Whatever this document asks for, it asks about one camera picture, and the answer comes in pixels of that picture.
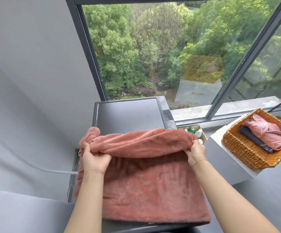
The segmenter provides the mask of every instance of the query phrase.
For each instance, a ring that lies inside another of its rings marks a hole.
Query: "folded clothes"
[[[276,124],[265,121],[258,114],[253,114],[243,125],[248,126],[252,133],[270,148],[281,150],[281,131]]]
[[[271,149],[269,146],[267,146],[262,140],[260,140],[258,137],[256,137],[252,131],[247,126],[241,126],[239,129],[241,133],[243,133],[247,138],[249,138],[251,141],[254,141],[259,146],[261,146],[263,149],[265,149],[269,153],[273,153],[273,149]]]
[[[152,129],[100,136],[91,127],[80,141],[93,154],[112,156],[104,176],[103,218],[137,222],[189,222],[211,220],[205,197],[184,150],[191,148],[193,133],[180,129]],[[75,196],[83,178],[80,170]]]

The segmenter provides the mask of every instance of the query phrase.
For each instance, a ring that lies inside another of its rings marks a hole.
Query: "human arm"
[[[279,233],[206,160],[204,145],[195,140],[186,154],[224,233]]]
[[[83,181],[64,233],[100,233],[102,231],[104,174],[111,156],[92,155],[90,145],[87,143],[84,145]]]

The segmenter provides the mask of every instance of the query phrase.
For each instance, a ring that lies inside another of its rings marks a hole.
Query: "bracelet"
[[[191,168],[192,168],[193,166],[195,166],[198,162],[203,161],[203,160],[207,160],[207,161],[208,161],[208,159],[207,159],[207,158],[205,158],[205,159],[201,159],[201,160],[197,161],[194,165],[192,165],[192,166],[191,166]]]

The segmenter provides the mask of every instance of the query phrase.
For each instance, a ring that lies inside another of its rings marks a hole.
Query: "hand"
[[[193,140],[191,151],[186,150],[185,153],[188,155],[188,162],[193,167],[197,162],[206,159],[206,148],[198,140]]]
[[[108,164],[111,160],[109,154],[97,154],[92,155],[90,152],[90,145],[84,143],[84,153],[82,157],[84,175],[87,173],[90,174],[105,174],[105,171],[108,167]]]

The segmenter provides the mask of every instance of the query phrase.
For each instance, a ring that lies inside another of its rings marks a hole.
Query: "glass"
[[[165,96],[205,117],[280,0],[82,6],[109,99]]]
[[[279,103],[281,103],[281,25],[216,115],[256,108],[273,108]]]

